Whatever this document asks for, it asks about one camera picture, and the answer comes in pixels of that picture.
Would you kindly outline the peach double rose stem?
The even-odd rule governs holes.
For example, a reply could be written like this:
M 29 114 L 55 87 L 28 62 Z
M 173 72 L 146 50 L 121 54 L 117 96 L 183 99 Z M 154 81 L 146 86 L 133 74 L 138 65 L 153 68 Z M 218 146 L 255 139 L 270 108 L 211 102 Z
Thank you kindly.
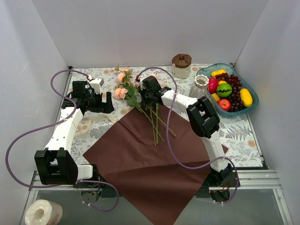
M 115 86 L 115 91 L 114 91 L 113 97 L 117 100 L 121 100 L 121 99 L 125 100 L 127 105 L 132 108 L 135 108 L 135 101 L 138 100 L 137 94 L 134 92 L 134 90 L 132 88 L 125 88 L 124 86 Z M 159 138 L 162 142 L 164 142 L 162 135 Z

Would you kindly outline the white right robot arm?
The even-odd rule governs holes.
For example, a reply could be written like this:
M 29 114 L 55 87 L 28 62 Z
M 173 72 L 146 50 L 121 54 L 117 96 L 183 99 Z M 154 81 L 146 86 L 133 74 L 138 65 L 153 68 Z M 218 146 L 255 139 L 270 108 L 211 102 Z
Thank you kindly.
M 229 181 L 233 168 L 225 159 L 225 152 L 219 138 L 220 118 L 207 97 L 188 97 L 161 87 L 156 77 L 152 75 L 137 75 L 140 83 L 139 93 L 147 105 L 160 104 L 186 112 L 194 133 L 204 143 L 209 156 L 212 180 L 217 186 L 223 186 Z

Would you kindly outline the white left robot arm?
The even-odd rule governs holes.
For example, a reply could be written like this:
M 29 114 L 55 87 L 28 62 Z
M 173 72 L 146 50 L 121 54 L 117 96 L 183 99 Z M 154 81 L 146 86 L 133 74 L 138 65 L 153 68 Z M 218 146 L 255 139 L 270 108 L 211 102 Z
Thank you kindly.
M 104 80 L 74 81 L 72 91 L 63 100 L 59 124 L 44 150 L 38 150 L 34 159 L 44 185 L 74 185 L 83 180 L 88 187 L 96 187 L 100 176 L 95 165 L 75 163 L 71 146 L 76 130 L 87 111 L 110 114 L 114 111 L 112 95 L 106 93 L 102 99 Z

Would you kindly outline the peach rose stem with bud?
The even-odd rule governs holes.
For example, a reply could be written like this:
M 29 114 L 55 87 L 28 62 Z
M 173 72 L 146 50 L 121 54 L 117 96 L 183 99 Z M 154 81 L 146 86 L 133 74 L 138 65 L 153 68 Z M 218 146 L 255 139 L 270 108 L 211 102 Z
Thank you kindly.
M 132 88 L 134 92 L 137 94 L 137 99 L 139 100 L 141 98 L 141 95 L 139 93 L 140 89 L 137 89 L 135 86 L 135 82 L 132 82 L 133 79 L 133 70 L 129 68 L 124 68 L 121 69 L 119 67 L 115 68 L 115 71 L 118 72 L 117 76 L 117 81 L 118 85 L 117 86 L 124 86 L 125 88 Z M 166 126 L 166 123 L 160 118 L 158 123 L 162 123 L 164 126 Z

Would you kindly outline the cream ribbon gold lettering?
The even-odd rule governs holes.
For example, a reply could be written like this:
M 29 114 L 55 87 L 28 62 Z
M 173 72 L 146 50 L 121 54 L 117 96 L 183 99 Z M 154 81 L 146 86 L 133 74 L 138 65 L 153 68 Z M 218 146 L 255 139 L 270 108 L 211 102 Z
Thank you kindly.
M 100 114 L 92 117 L 84 117 L 76 128 L 74 139 L 77 140 L 86 138 L 89 134 L 89 129 L 91 125 L 96 121 L 104 119 L 108 119 L 113 124 L 117 122 L 117 120 L 114 117 L 108 116 L 106 114 Z

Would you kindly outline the pink artificial flower bunch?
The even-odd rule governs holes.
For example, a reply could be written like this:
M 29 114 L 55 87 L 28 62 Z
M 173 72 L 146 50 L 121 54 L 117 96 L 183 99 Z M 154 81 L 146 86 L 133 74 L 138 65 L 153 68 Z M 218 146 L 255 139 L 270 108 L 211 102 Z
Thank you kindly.
M 150 121 L 152 125 L 154 145 L 157 146 L 158 139 L 159 137 L 161 137 L 158 131 L 158 108 L 138 102 L 138 100 L 135 101 L 135 108 L 143 115 L 145 115 L 146 118 Z

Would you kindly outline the red paper bouquet wrap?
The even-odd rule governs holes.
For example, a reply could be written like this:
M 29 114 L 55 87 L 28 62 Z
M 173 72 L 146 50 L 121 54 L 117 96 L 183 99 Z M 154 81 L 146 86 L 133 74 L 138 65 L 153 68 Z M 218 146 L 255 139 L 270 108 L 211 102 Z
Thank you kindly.
M 117 121 L 85 153 L 104 179 L 155 225 L 172 225 L 210 173 L 209 157 L 190 123 L 159 107 L 174 135 L 154 145 L 152 125 L 137 109 Z

